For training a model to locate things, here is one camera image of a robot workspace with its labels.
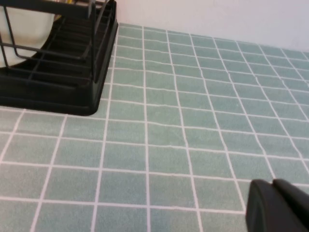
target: dish rack tray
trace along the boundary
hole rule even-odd
[[[62,15],[54,22],[41,49],[14,44],[37,53],[18,65],[0,68],[0,105],[75,115],[98,110],[118,23],[116,2],[76,0],[66,4],[46,0],[0,0],[0,7]]]

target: tile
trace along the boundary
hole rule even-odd
[[[216,128],[212,112],[182,109],[183,123],[187,127]]]
[[[264,157],[231,154],[230,159],[237,179],[272,180],[269,167]]]
[[[262,150],[254,135],[222,132],[228,151],[262,154]]]
[[[243,62],[224,61],[226,69],[233,72],[251,73],[248,65]]]
[[[148,124],[148,143],[152,145],[184,146],[181,128]]]
[[[146,175],[103,172],[100,202],[146,204]]]
[[[112,100],[144,102],[144,91],[142,88],[113,85]]]
[[[105,120],[68,117],[63,137],[103,140]]]
[[[290,136],[309,138],[309,122],[282,120],[282,123]]]
[[[149,171],[189,174],[186,150],[170,147],[149,147]]]
[[[144,106],[140,104],[112,101],[110,105],[110,119],[144,120]]]
[[[242,99],[242,104],[249,115],[275,116],[270,104],[266,101]]]
[[[163,73],[146,72],[146,87],[175,90],[174,76]]]
[[[55,164],[99,167],[101,152],[102,143],[62,139],[57,151]]]
[[[56,139],[53,138],[15,135],[10,142],[10,145],[4,155],[3,160],[13,162],[49,164],[55,146]]]
[[[45,199],[92,202],[95,200],[98,172],[53,168]]]
[[[220,232],[246,232],[246,221],[243,215],[201,213],[203,230]]]
[[[144,171],[145,147],[107,143],[103,167]]]
[[[99,206],[95,231],[147,231],[146,215],[146,209]]]
[[[63,116],[25,113],[16,132],[58,136],[63,119]]]
[[[226,113],[216,113],[216,117],[222,130],[247,131],[251,132],[250,125],[244,115],[232,115]]]
[[[301,161],[269,158],[269,162],[276,178],[282,178],[291,183],[309,183],[309,174]]]
[[[142,144],[145,142],[145,124],[110,121],[107,127],[106,139],[107,141]]]
[[[272,104],[279,117],[306,120],[298,105],[282,104],[274,102]]]
[[[268,61],[263,55],[244,53],[243,56],[246,58],[248,63],[268,65]]]
[[[178,91],[206,93],[202,79],[177,76],[176,83]]]
[[[225,111],[231,113],[241,113],[243,110],[238,99],[210,96],[213,109],[215,111]]]
[[[91,227],[92,211],[89,205],[43,203],[36,231],[87,231]]]
[[[147,104],[178,105],[176,92],[165,90],[146,90]]]
[[[179,93],[179,101],[181,107],[190,107],[196,109],[211,109],[208,97],[206,95]]]
[[[182,210],[151,209],[152,232],[198,232],[196,212]]]
[[[285,135],[280,122],[275,118],[249,116],[249,119],[257,133]]]
[[[226,71],[202,69],[203,76],[205,79],[216,80],[216,81],[229,81]]]
[[[234,181],[200,178],[194,181],[200,208],[242,210]]]
[[[231,177],[231,171],[225,153],[190,151],[194,175]]]
[[[266,100],[260,87],[244,86],[244,85],[235,84],[235,89],[240,98]]]
[[[149,176],[150,204],[160,206],[194,207],[189,177]]]
[[[28,232],[37,208],[36,203],[0,201],[0,230]]]
[[[189,147],[223,150],[221,138],[217,131],[185,129]]]
[[[235,97],[233,85],[230,83],[222,83],[216,81],[206,81],[209,94]]]

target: dish rack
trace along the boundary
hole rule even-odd
[[[76,0],[66,4],[46,0],[0,0],[0,6],[61,15],[41,49],[14,44],[37,53],[23,63],[0,68],[0,105],[75,115],[98,110],[116,37],[116,2]]]

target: green tile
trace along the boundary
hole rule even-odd
[[[231,171],[225,153],[190,151],[194,175],[231,177]]]
[[[224,61],[226,69],[233,72],[251,73],[248,65],[243,62]]]
[[[99,167],[102,143],[62,139],[55,164]]]
[[[131,59],[143,59],[143,50],[129,47],[117,47],[116,55],[118,57]]]
[[[214,42],[210,38],[202,38],[192,36],[194,46],[216,48]]]
[[[53,168],[45,199],[64,201],[95,200],[98,172]]]
[[[160,52],[169,52],[169,47],[167,43],[157,42],[157,41],[144,41],[145,49],[155,50]]]
[[[190,55],[194,56],[193,47],[191,46],[185,46],[185,45],[179,45],[179,44],[170,44],[170,52],[175,54],[183,54],[183,55]]]
[[[30,231],[36,203],[0,201],[0,230],[2,232]]]
[[[217,81],[229,81],[226,71],[203,69],[203,76],[205,79],[217,80]]]
[[[285,135],[280,122],[275,118],[249,116],[249,119],[257,133]]]
[[[153,124],[148,124],[148,143],[152,145],[185,145],[181,128]]]
[[[248,120],[244,115],[216,113],[216,117],[222,130],[252,131]]]
[[[123,100],[142,103],[144,102],[144,91],[142,88],[113,85],[112,100]]]
[[[89,205],[42,205],[36,231],[84,232],[91,227],[93,207]]]
[[[143,86],[144,73],[141,71],[115,70],[113,82],[124,85]]]
[[[238,99],[211,96],[211,102],[215,111],[243,113]]]
[[[151,209],[152,232],[199,232],[196,212]]]
[[[149,147],[149,171],[189,174],[186,150],[170,147]]]
[[[262,154],[254,135],[222,132],[222,136],[229,151]]]
[[[246,232],[244,215],[201,213],[204,231]]]
[[[162,53],[156,51],[145,51],[145,60],[152,60],[170,64],[170,58],[168,53]]]
[[[274,66],[288,67],[292,68],[290,62],[285,58],[279,57],[267,57],[268,61]]]
[[[216,128],[213,113],[193,110],[193,109],[182,109],[183,123],[188,127],[205,127],[205,128]]]
[[[4,161],[50,163],[56,139],[15,135],[3,158]]]
[[[231,154],[230,159],[236,178],[272,180],[270,170],[264,157]]]
[[[306,120],[298,105],[274,102],[272,106],[274,107],[279,117]]]
[[[17,132],[58,136],[63,116],[25,113],[20,120]]]
[[[172,59],[173,59],[173,64],[198,67],[197,59],[195,57],[172,54]]]
[[[292,120],[281,120],[284,127],[292,137],[309,138],[309,123]]]
[[[294,103],[289,91],[285,89],[264,88],[264,92],[271,101]]]
[[[149,190],[151,205],[195,206],[189,177],[150,175]]]
[[[145,147],[107,143],[103,167],[144,171]]]
[[[211,68],[211,69],[221,69],[224,70],[224,66],[219,59],[211,59],[211,58],[198,58],[199,65],[202,68]]]
[[[115,62],[115,68],[142,70],[143,61],[130,60],[117,57]]]
[[[242,99],[242,104],[249,115],[275,116],[271,106],[266,101]]]
[[[146,175],[103,172],[99,201],[146,204]]]
[[[102,140],[104,127],[104,120],[68,117],[63,137]]]
[[[223,150],[221,138],[217,131],[185,129],[189,147]]]
[[[211,109],[208,97],[206,95],[179,93],[179,101],[182,107],[190,107],[196,109]]]
[[[272,75],[272,76],[276,75],[272,67],[268,65],[259,65],[259,64],[249,64],[249,65],[254,74]]]
[[[233,85],[216,81],[206,81],[209,94],[235,97]]]
[[[146,90],[147,104],[178,105],[176,92],[165,90]]]
[[[269,158],[269,162],[274,170],[276,178],[282,178],[291,183],[309,183],[309,174],[301,161]]]
[[[95,231],[147,231],[146,215],[146,209],[99,206]]]
[[[195,188],[200,208],[242,210],[234,181],[195,178]]]
[[[198,57],[220,59],[218,51],[216,49],[195,47],[195,52]]]
[[[266,100],[262,89],[255,86],[244,86],[235,84],[235,89],[240,98],[251,98],[251,99],[261,99]]]
[[[178,91],[206,93],[204,81],[202,79],[177,76],[176,83]]]
[[[107,127],[107,140],[126,143],[144,143],[145,125],[144,123],[110,121]]]
[[[181,125],[179,109],[176,107],[148,105],[147,120],[165,125]]]

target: white grout line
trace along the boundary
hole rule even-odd
[[[194,197],[194,202],[195,202],[195,208],[196,208],[196,211],[197,211],[197,221],[198,221],[199,231],[203,232],[201,213],[199,211],[197,191],[196,191],[196,188],[195,188],[195,181],[194,181],[194,177],[193,177],[193,170],[192,170],[192,163],[191,163],[191,158],[190,158],[189,144],[188,144],[187,137],[186,137],[186,134],[185,134],[184,123],[183,123],[183,114],[182,114],[182,109],[181,109],[180,100],[179,100],[179,94],[178,94],[178,90],[177,90],[176,73],[175,73],[175,69],[174,69],[174,66],[173,66],[172,55],[171,55],[171,51],[170,51],[168,31],[166,31],[166,37],[167,37],[168,48],[169,48],[170,62],[172,64],[172,70],[173,70],[173,74],[174,74],[174,85],[175,85],[175,90],[176,90],[176,98],[177,98],[177,104],[178,104],[178,107],[179,107],[180,121],[181,121],[182,131],[183,131],[183,139],[184,139],[184,143],[185,143],[185,147],[186,147],[187,159],[188,159],[188,164],[189,164],[189,172],[190,172],[190,176],[191,176],[191,185],[192,185],[193,197]]]

